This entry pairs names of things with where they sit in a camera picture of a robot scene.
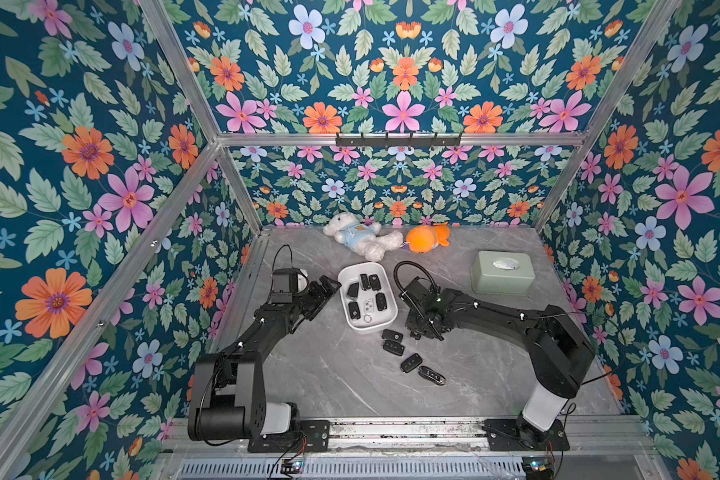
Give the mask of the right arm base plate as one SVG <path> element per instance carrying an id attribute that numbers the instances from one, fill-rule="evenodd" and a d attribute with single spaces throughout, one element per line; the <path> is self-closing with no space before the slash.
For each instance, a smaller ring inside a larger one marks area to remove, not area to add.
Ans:
<path id="1" fill-rule="evenodd" d="M 486 419 L 482 423 L 492 451 L 546 451 L 565 452 L 570 450 L 563 422 L 556 419 L 549 430 L 541 431 L 525 421 L 517 419 Z"/>

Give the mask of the black flip key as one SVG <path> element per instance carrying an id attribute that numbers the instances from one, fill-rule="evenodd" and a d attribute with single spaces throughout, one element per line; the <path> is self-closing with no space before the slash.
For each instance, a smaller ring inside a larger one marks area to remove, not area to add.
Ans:
<path id="1" fill-rule="evenodd" d="M 418 353 L 413 353 L 400 364 L 400 370 L 405 373 L 411 373 L 419 368 L 423 363 L 423 358 Z"/>

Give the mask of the black chrome key lowest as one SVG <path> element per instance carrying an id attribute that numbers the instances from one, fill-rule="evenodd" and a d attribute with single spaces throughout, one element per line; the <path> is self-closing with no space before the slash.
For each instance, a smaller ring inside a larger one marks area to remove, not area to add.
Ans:
<path id="1" fill-rule="evenodd" d="M 432 368 L 430 368 L 428 366 L 425 366 L 425 365 L 419 366 L 417 369 L 417 373 L 421 378 L 423 378 L 424 380 L 426 380 L 434 385 L 437 385 L 437 386 L 445 386 L 446 385 L 446 378 L 442 374 L 436 372 L 435 370 L 433 370 Z"/>

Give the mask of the black car key top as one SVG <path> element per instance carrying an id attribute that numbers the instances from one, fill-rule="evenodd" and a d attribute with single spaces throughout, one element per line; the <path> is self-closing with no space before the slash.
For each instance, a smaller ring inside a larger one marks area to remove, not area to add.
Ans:
<path id="1" fill-rule="evenodd" d="M 369 290 L 371 288 L 370 280 L 367 274 L 361 274 L 360 275 L 360 282 L 362 289 L 364 291 Z"/>

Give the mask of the black key pair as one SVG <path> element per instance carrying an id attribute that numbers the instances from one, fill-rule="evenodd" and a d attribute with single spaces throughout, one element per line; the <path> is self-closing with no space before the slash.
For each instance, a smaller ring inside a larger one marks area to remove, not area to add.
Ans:
<path id="1" fill-rule="evenodd" d="M 359 320 L 362 316 L 359 304 L 356 301 L 351 301 L 347 305 L 349 318 L 351 321 Z"/>
<path id="2" fill-rule="evenodd" d="M 388 309 L 388 302 L 387 302 L 387 299 L 386 299 L 386 296 L 384 293 L 378 292 L 375 294 L 375 304 L 376 304 L 376 309 L 379 312 L 383 312 Z"/>

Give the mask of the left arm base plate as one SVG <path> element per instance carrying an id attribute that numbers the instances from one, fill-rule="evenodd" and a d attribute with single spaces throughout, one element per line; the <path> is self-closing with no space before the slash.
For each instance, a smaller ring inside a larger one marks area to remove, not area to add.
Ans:
<path id="1" fill-rule="evenodd" d="M 331 422 L 328 420 L 302 420 L 293 430 L 281 434 L 263 435 L 250 440 L 249 453 L 326 452 L 330 439 Z"/>

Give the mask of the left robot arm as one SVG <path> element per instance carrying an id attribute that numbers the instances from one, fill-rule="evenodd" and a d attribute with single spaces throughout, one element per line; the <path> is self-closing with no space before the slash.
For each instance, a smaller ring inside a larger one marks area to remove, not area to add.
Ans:
<path id="1" fill-rule="evenodd" d="M 195 364 L 187 422 L 191 440 L 219 446 L 299 431 L 296 404 L 267 400 L 263 364 L 281 340 L 314 320 L 341 287 L 325 275 L 311 280 L 294 267 L 272 273 L 267 301 L 254 312 L 253 323 L 233 344 Z"/>

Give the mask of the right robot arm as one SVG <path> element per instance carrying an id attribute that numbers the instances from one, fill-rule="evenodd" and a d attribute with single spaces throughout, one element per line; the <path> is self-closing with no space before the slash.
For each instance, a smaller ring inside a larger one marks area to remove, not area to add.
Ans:
<path id="1" fill-rule="evenodd" d="M 523 310 L 473 298 L 459 290 L 425 286 L 416 277 L 404 287 L 411 336 L 442 340 L 455 329 L 471 330 L 524 348 L 536 385 L 518 420 L 518 429 L 545 434 L 584 384 L 595 353 L 571 315 L 558 306 Z"/>

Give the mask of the black shield-shaped car key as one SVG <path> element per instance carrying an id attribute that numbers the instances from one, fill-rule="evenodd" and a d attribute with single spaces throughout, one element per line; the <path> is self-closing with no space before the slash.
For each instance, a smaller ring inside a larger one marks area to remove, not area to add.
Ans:
<path id="1" fill-rule="evenodd" d="M 349 285 L 346 297 L 351 300 L 356 300 L 358 298 L 360 292 L 360 284 L 358 282 L 353 282 Z"/>

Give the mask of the white car key fob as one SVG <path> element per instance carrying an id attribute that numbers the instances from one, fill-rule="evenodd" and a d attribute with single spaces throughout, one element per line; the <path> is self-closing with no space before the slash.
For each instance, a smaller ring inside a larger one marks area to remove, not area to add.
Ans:
<path id="1" fill-rule="evenodd" d="M 364 317 L 372 317 L 372 314 L 374 312 L 374 300 L 373 299 L 367 299 L 363 303 L 363 316 Z"/>

